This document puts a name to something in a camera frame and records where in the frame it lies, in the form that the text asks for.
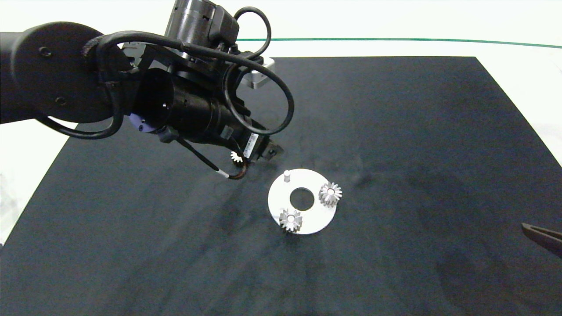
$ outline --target black fabric surface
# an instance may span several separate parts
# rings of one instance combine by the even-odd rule
[[[127,124],[69,140],[2,249],[2,314],[560,315],[562,261],[520,224],[562,231],[562,169],[475,58],[276,62],[296,114],[244,180]],[[270,91],[240,95],[279,122]],[[319,233],[269,214],[294,168],[343,189]]]

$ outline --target black cable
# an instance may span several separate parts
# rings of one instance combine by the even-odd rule
[[[249,59],[240,56],[228,54],[222,51],[216,51],[214,49],[194,45],[187,42],[182,43],[180,40],[167,38],[157,34],[141,32],[141,31],[120,31],[104,36],[99,41],[99,44],[96,48],[99,79],[100,82],[105,84],[106,88],[108,89],[112,108],[113,108],[113,113],[114,113],[113,121],[111,122],[111,125],[105,130],[101,130],[99,132],[84,132],[81,130],[69,129],[67,127],[64,127],[61,124],[49,118],[42,118],[39,119],[39,121],[45,124],[46,126],[53,128],[56,131],[61,132],[65,135],[76,137],[76,138],[82,138],[82,139],[100,139],[100,138],[109,137],[113,135],[115,132],[117,132],[123,123],[124,110],[123,110],[123,104],[121,103],[122,102],[121,90],[119,89],[119,80],[120,80],[119,73],[117,70],[111,68],[107,50],[117,44],[124,43],[124,42],[145,42],[145,43],[156,44],[169,48],[175,48],[180,51],[192,54],[194,56],[218,58],[224,61],[232,62],[234,64],[246,66],[251,70],[256,70],[269,77],[275,83],[277,83],[277,85],[285,93],[288,102],[287,116],[285,117],[283,123],[279,127],[273,130],[256,129],[251,125],[249,125],[247,122],[245,122],[242,116],[238,112],[236,112],[228,96],[227,99],[230,102],[227,101],[227,106],[233,113],[234,117],[237,118],[237,120],[242,125],[244,125],[244,127],[248,128],[249,130],[251,130],[256,134],[262,134],[262,135],[271,135],[280,132],[289,124],[289,122],[292,119],[293,112],[294,112],[294,100],[291,91],[289,90],[285,82],[281,80],[280,77],[278,77],[274,72],[267,69],[266,67],[263,67],[262,65],[254,61],[251,61]]]
[[[210,48],[201,47],[201,46],[193,45],[193,44],[190,44],[190,43],[183,43],[182,44],[182,51],[190,53],[191,55],[195,55],[195,56],[200,55],[200,56],[219,58],[219,59],[223,59],[223,60],[226,60],[226,61],[230,61],[234,64],[246,66],[246,67],[250,68],[251,70],[259,71],[260,73],[269,77],[272,81],[274,81],[281,88],[281,90],[285,94],[285,97],[287,98],[287,103],[288,103],[287,116],[285,117],[285,119],[283,120],[281,125],[279,125],[278,127],[274,128],[274,129],[258,129],[258,128],[255,128],[255,127],[251,126],[248,122],[246,122],[244,120],[244,117],[242,117],[242,115],[240,113],[238,113],[238,111],[236,111],[236,109],[234,108],[234,105],[232,104],[230,93],[228,92],[228,85],[226,83],[226,81],[229,80],[229,77],[231,76],[234,67],[229,67],[228,70],[226,71],[225,76],[223,77],[222,90],[223,90],[223,93],[224,93],[226,106],[230,110],[232,115],[238,120],[238,122],[240,124],[242,124],[245,128],[249,129],[250,131],[252,131],[253,133],[256,133],[258,135],[273,135],[275,133],[281,132],[284,128],[287,127],[287,125],[289,125],[289,123],[291,122],[291,119],[293,118],[293,114],[294,114],[293,95],[292,95],[291,91],[289,90],[289,87],[285,84],[285,82],[279,76],[277,76],[273,71],[269,70],[268,68],[254,62],[254,61],[251,61],[247,58],[243,58],[243,57],[240,57],[240,56],[237,56],[237,55],[232,55],[232,54],[228,54],[228,53],[224,53],[224,52],[215,51],[215,50],[210,49]]]
[[[259,55],[261,55],[263,52],[265,52],[265,50],[268,48],[269,43],[271,43],[271,25],[269,24],[269,20],[268,17],[265,16],[265,14],[263,12],[261,12],[260,9],[258,8],[254,8],[254,7],[244,7],[241,8],[240,10],[238,10],[235,14],[234,14],[234,18],[236,20],[238,20],[238,18],[244,14],[244,13],[255,13],[257,15],[259,15],[259,17],[262,19],[262,21],[265,24],[265,28],[268,32],[267,37],[265,38],[265,43],[261,46],[260,49],[258,49],[256,52],[252,53],[251,55],[247,56],[246,58],[248,59],[253,59],[254,57],[257,57]]]
[[[228,179],[240,180],[246,175],[246,171],[248,170],[248,160],[246,159],[246,157],[244,157],[244,154],[243,154],[242,150],[240,149],[240,145],[238,144],[238,142],[236,140],[234,140],[234,138],[232,138],[232,136],[230,137],[230,139],[236,145],[236,148],[238,150],[236,154],[239,155],[242,158],[242,162],[243,162],[243,165],[242,165],[242,168],[240,169],[240,172],[238,172],[238,174],[236,174],[236,175],[230,175],[230,174],[222,171],[219,167],[217,167],[214,163],[212,163],[211,160],[209,160],[207,157],[203,156],[203,154],[198,152],[195,148],[193,148],[193,146],[191,146],[190,143],[188,143],[183,138],[176,138],[176,141],[180,145],[182,145],[183,147],[189,149],[197,158],[199,158],[201,161],[203,161],[207,166],[211,167],[211,169],[213,169],[215,172],[219,173],[220,175],[222,175],[222,176],[224,176],[225,178],[228,178]]]
[[[175,46],[173,48],[179,48],[181,46],[181,42],[179,41],[170,41],[167,37],[136,31],[122,31],[113,33],[104,36],[99,41],[99,44],[96,48],[96,57],[98,60],[99,73],[101,75],[100,81],[105,84],[108,90],[113,110],[113,120],[106,129],[97,132],[85,132],[83,130],[65,127],[48,117],[39,118],[37,120],[59,133],[75,138],[101,139],[115,134],[123,124],[123,116],[125,115],[125,112],[122,104],[122,91],[119,87],[119,75],[116,70],[113,70],[110,67],[107,50],[119,43],[133,41],[141,42],[145,39],[154,44],[161,44],[163,46]]]
[[[271,42],[271,25],[269,24],[269,20],[268,20],[267,16],[265,16],[265,14],[261,10],[259,10],[258,8],[254,8],[254,7],[241,8],[240,10],[238,10],[236,12],[236,14],[234,14],[234,18],[236,20],[238,20],[238,18],[240,18],[240,16],[242,14],[249,13],[249,12],[252,12],[252,13],[255,13],[255,14],[259,15],[259,17],[263,20],[263,22],[265,24],[265,27],[267,29],[267,33],[268,33],[267,37],[265,39],[265,43],[261,46],[261,48],[258,49],[256,52],[251,53],[250,55],[246,56],[247,59],[251,60],[251,59],[254,59],[255,57],[261,55],[268,48],[269,43]],[[285,120],[281,123],[280,126],[278,126],[275,129],[258,129],[258,128],[253,127],[252,125],[250,125],[249,123],[247,123],[244,120],[242,115],[240,115],[240,113],[238,113],[238,111],[234,108],[234,105],[232,104],[232,97],[230,96],[228,84],[230,82],[230,77],[234,73],[234,70],[236,70],[237,68],[238,68],[238,65],[236,65],[236,64],[230,65],[227,68],[227,70],[226,70],[226,72],[223,76],[223,81],[221,83],[221,90],[223,91],[223,95],[224,95],[224,98],[225,98],[225,101],[226,101],[226,106],[228,107],[229,111],[232,113],[232,115],[234,115],[234,117],[238,120],[238,122],[240,124],[242,124],[245,128],[251,130],[253,133],[256,133],[256,134],[259,134],[259,135],[272,135],[272,134],[281,132],[291,122],[293,112],[294,112],[294,103],[292,102],[292,100],[289,100],[289,97],[287,97],[287,100],[289,101],[289,108],[287,110],[287,116],[285,117]],[[285,93],[285,96],[287,96],[287,93],[283,89],[283,87],[281,85],[279,85],[279,86],[281,87],[281,89]]]

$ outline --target silver gear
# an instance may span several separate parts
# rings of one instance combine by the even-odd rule
[[[318,198],[325,206],[335,206],[342,198],[342,189],[333,182],[326,183],[320,188]]]
[[[238,156],[238,154],[235,151],[230,152],[230,159],[232,159],[234,165],[238,167],[244,164],[244,160],[242,160],[242,157]]]
[[[293,208],[282,210],[283,212],[281,212],[279,216],[279,225],[281,225],[281,228],[291,233],[298,232],[302,226],[301,212]]]

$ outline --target label sticker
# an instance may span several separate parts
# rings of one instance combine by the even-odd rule
[[[246,144],[246,148],[244,149],[244,157],[250,159],[250,155],[252,154],[253,147],[256,145],[258,135],[252,133],[250,138],[248,139],[248,143]]]

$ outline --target center hole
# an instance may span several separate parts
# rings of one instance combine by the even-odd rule
[[[306,211],[314,205],[314,195],[307,188],[295,189],[289,199],[291,205],[299,211]]]

